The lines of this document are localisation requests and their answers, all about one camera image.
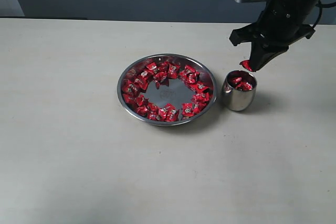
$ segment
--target white table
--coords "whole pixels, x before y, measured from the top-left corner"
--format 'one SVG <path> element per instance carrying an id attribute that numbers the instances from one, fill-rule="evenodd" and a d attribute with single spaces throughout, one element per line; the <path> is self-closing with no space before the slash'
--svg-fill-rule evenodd
<path id="1" fill-rule="evenodd" d="M 122 71 L 156 53 L 221 86 L 249 57 L 228 40 L 241 26 L 1 19 L 0 223 L 335 223 L 336 27 L 257 72 L 246 112 L 163 128 L 118 101 Z"/>

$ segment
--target stainless steel cup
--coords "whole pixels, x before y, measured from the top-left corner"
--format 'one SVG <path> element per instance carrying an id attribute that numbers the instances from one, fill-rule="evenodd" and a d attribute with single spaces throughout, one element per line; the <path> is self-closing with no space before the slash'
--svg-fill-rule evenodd
<path id="1" fill-rule="evenodd" d="M 234 77 L 242 77 L 243 80 L 249 82 L 253 87 L 252 90 L 242 91 L 235 89 L 228 81 Z M 225 78 L 221 90 L 221 99 L 228 109 L 242 111 L 252 103 L 256 89 L 257 80 L 252 74 L 242 70 L 235 70 L 230 72 Z"/>

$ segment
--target stainless steel plate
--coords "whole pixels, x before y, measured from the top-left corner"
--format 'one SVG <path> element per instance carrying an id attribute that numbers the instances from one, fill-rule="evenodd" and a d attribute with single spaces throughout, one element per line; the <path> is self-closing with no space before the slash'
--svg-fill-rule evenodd
<path id="1" fill-rule="evenodd" d="M 128 105 L 125 103 L 123 97 L 122 97 L 122 91 L 121 87 L 123 86 L 124 82 L 129 80 L 134 80 L 136 76 L 138 76 L 142 70 L 147 66 L 148 64 L 155 62 L 171 62 L 177 65 L 180 65 L 180 69 L 184 69 L 185 65 L 189 65 L 196 69 L 198 72 L 200 72 L 199 80 L 202 81 L 206 86 L 210 87 L 212 90 L 213 96 L 211 100 L 209 101 L 208 105 L 203 109 L 203 111 L 191 118 L 188 119 L 182 119 L 182 103 L 189 103 L 191 102 L 192 95 L 195 94 L 192 90 L 190 90 L 180 79 L 170 79 L 169 80 L 169 87 L 167 86 L 160 86 L 159 89 L 156 89 L 155 83 L 151 82 L 148 86 L 148 89 L 146 93 L 144 93 L 144 96 L 146 98 L 149 98 L 149 101 L 156 104 L 158 107 L 163 107 L 167 103 L 171 103 L 176 107 L 176 109 L 180 109 L 179 114 L 179 121 L 176 122 L 158 122 L 158 121 L 152 121 L 147 118 L 144 118 L 138 114 L 136 114 L 134 111 L 132 111 Z M 217 97 L 217 85 L 216 80 L 212 73 L 200 62 L 191 59 L 186 56 L 182 55 L 174 55 L 174 54 L 159 54 L 159 55 L 151 55 L 144 57 L 136 62 L 134 62 L 132 65 L 130 65 L 126 70 L 122 73 L 121 77 L 118 81 L 117 86 L 117 92 L 118 92 L 118 98 L 122 106 L 129 112 L 132 116 L 135 116 L 141 121 L 159 125 L 159 126 L 172 126 L 172 125 L 179 125 L 187 122 L 191 122 L 192 120 L 195 120 L 196 118 L 203 115 L 205 112 L 207 112 L 210 107 L 214 104 L 216 97 Z"/>

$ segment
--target robotic arm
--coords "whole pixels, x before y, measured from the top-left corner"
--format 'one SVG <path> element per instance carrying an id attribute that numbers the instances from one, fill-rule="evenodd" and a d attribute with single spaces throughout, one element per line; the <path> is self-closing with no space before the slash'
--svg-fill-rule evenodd
<path id="1" fill-rule="evenodd" d="M 286 52 L 289 45 L 314 34 L 314 26 L 302 24 L 319 0 L 235 0 L 238 3 L 266 2 L 266 8 L 258 20 L 248 26 L 232 31 L 230 41 L 234 46 L 251 42 L 248 61 L 251 71 L 260 70 L 274 57 Z"/>

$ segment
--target metal cup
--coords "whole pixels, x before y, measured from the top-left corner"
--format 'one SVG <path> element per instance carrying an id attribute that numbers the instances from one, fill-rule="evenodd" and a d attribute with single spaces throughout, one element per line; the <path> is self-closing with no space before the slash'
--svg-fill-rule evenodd
<path id="1" fill-rule="evenodd" d="M 235 89 L 228 82 L 228 80 L 234 77 L 242 77 L 243 80 L 249 82 L 253 87 L 252 90 L 243 91 Z M 256 89 L 257 80 L 252 74 L 242 70 L 234 70 L 225 78 L 221 90 L 221 99 L 228 109 L 233 111 L 242 111 L 249 107 L 252 103 Z"/>

